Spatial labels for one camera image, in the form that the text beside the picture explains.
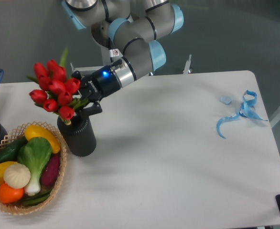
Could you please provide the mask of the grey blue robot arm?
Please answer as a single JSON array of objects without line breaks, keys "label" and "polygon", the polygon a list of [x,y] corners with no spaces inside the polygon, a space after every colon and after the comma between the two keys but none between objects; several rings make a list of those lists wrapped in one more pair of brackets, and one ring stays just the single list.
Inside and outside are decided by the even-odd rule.
[{"label": "grey blue robot arm", "polygon": [[100,32],[122,55],[93,73],[88,68],[74,70],[81,81],[78,93],[83,104],[76,114],[83,117],[102,111],[99,102],[156,71],[166,63],[166,54],[158,39],[179,30],[184,23],[178,5],[167,0],[145,0],[146,15],[134,19],[128,0],[64,0],[61,5],[79,30],[100,25]]}]

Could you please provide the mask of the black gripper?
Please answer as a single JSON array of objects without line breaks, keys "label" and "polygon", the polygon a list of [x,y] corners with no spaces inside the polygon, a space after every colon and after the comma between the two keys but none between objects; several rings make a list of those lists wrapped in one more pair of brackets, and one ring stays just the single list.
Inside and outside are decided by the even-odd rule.
[{"label": "black gripper", "polygon": [[91,107],[79,111],[81,117],[101,113],[103,110],[99,101],[121,89],[110,66],[104,66],[90,75],[74,71],[71,77],[79,82],[81,98],[93,102]]}]

